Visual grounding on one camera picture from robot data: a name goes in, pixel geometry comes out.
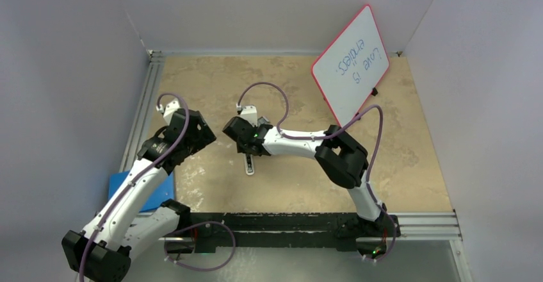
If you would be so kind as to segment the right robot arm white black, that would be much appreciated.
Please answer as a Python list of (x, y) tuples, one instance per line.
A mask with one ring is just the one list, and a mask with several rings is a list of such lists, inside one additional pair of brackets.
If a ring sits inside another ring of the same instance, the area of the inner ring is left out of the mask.
[(349, 193), (367, 235), (384, 228), (382, 201), (373, 192), (369, 181), (371, 162), (368, 151), (356, 139), (337, 125), (325, 131), (292, 131), (288, 138), (271, 124), (257, 126), (234, 116), (223, 133), (235, 141), (237, 151), (252, 156), (297, 156), (314, 160), (329, 180)]

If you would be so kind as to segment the white stapler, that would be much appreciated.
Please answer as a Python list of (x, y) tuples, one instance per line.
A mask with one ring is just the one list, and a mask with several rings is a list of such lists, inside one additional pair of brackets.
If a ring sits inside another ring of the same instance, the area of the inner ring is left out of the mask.
[(247, 176), (254, 175), (254, 160), (251, 154), (245, 155), (244, 166), (245, 166), (245, 173)]

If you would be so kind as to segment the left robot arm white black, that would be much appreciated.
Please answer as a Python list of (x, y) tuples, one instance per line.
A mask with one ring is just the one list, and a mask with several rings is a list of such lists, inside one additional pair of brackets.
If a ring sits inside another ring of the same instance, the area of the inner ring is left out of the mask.
[(173, 107), (163, 112), (165, 126), (144, 141), (125, 180), (104, 208), (81, 230), (61, 241), (69, 267), (79, 278), (122, 281), (131, 263), (163, 235), (184, 236), (191, 210), (167, 199), (143, 220), (137, 216), (176, 166), (216, 140), (199, 111)]

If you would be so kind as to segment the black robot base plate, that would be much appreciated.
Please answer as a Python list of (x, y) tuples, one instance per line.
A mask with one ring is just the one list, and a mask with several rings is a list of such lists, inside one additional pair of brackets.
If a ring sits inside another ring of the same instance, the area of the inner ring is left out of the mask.
[(401, 235), (395, 215), (366, 221), (356, 213), (191, 213), (168, 237), (195, 241), (196, 253), (218, 247), (330, 248), (376, 256)]

